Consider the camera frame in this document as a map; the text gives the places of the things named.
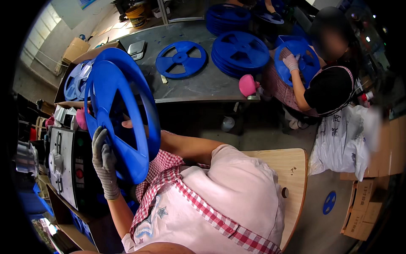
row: gray work glove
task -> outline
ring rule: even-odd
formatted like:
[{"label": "gray work glove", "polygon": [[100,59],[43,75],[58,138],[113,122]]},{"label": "gray work glove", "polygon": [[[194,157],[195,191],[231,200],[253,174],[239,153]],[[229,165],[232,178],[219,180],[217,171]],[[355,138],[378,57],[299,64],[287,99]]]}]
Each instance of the gray work glove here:
[{"label": "gray work glove", "polygon": [[99,177],[104,190],[104,197],[107,200],[115,200],[120,196],[120,189],[117,186],[116,157],[111,153],[110,147],[104,144],[107,136],[107,129],[100,126],[95,131],[92,140],[93,166]]}]

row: worker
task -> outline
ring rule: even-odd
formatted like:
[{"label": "worker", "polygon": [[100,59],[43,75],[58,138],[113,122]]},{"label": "worker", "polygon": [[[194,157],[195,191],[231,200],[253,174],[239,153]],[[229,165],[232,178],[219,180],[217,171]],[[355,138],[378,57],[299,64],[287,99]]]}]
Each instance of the worker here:
[{"label": "worker", "polygon": [[[122,125],[132,128],[131,120]],[[281,253],[283,198],[277,173],[262,160],[222,142],[161,131],[134,216],[116,183],[107,133],[94,133],[93,164],[127,253]]]},{"label": "worker", "polygon": [[[345,107],[354,94],[362,59],[351,25],[335,7],[325,7],[318,12],[310,34],[321,70],[310,81],[308,89],[300,77],[298,56],[295,58],[287,48],[282,49],[279,60],[289,69],[293,88],[278,76],[273,61],[265,69],[261,83],[265,95],[281,101],[285,111],[293,116],[291,128],[300,127],[300,121],[317,120]],[[271,50],[272,58],[274,54],[275,50]]]}]

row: gray table surface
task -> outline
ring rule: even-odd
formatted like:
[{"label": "gray table surface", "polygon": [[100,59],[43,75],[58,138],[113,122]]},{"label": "gray table surface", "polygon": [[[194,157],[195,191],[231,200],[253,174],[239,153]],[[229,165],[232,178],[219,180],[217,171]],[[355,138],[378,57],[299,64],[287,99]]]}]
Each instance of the gray table surface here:
[{"label": "gray table surface", "polygon": [[[245,102],[259,101],[259,94],[245,98],[239,88],[238,79],[221,72],[212,62],[212,45],[216,36],[207,29],[204,21],[178,22],[152,27],[119,38],[126,50],[135,42],[147,43],[144,57],[136,63],[142,70],[156,103],[184,101]],[[158,54],[177,41],[193,41],[207,52],[207,65],[191,77],[181,80],[167,78],[163,84],[155,67]]]}]

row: red checkered apron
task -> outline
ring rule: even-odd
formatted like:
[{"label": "red checkered apron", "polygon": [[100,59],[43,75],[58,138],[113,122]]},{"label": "red checkered apron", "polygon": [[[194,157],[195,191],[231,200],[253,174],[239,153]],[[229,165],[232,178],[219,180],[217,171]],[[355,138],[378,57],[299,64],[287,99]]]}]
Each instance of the red checkered apron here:
[{"label": "red checkered apron", "polygon": [[[275,56],[275,50],[276,49],[269,51],[269,54],[271,55],[272,59]],[[281,53],[279,55],[279,58],[280,59],[286,58],[289,54],[291,54],[291,52],[287,48],[284,48],[284,49],[282,49],[282,51],[281,51]],[[352,77],[351,71],[348,68],[344,67],[344,66],[331,66],[331,67],[328,67],[326,69],[329,69],[329,68],[332,68],[332,67],[341,67],[341,68],[345,69],[348,72],[348,74],[350,75],[350,78],[351,78],[351,82],[352,82],[352,90],[354,91],[354,79]],[[320,69],[314,75],[314,77],[316,77],[320,72],[322,72],[322,71],[324,71],[326,69]],[[294,110],[297,110],[297,111],[301,112],[304,115],[313,116],[313,117],[324,117],[324,116],[328,116],[328,114],[330,114],[332,112],[337,112],[338,110],[342,109],[349,102],[349,100],[351,99],[351,97],[353,95],[353,93],[351,93],[348,100],[343,105],[338,107],[337,109],[329,111],[329,112],[325,112],[323,114],[318,114],[315,109],[310,109],[308,111],[302,111],[302,110],[299,109],[298,104],[296,102],[296,97],[295,97],[295,95],[293,93],[293,88],[290,87],[288,84],[286,84],[279,77],[278,72],[276,71],[276,68],[275,68],[275,64],[273,62],[270,62],[269,65],[266,67],[266,70],[263,72],[262,80],[264,80],[262,82],[262,84],[261,84],[262,87],[268,93],[270,93],[271,96],[274,96],[276,99],[278,99],[284,105],[289,106],[290,108],[292,108]]]},{"label": "red checkered apron", "polygon": [[156,158],[149,164],[146,181],[136,188],[137,198],[142,197],[142,202],[134,216],[130,228],[130,236],[134,241],[134,231],[137,225],[148,217],[148,210],[155,199],[158,190],[165,184],[174,185],[194,209],[210,223],[220,234],[252,253],[281,254],[279,246],[269,240],[242,227],[237,222],[224,216],[210,206],[196,192],[191,190],[181,180],[179,168],[183,159],[177,155],[159,150]]}]

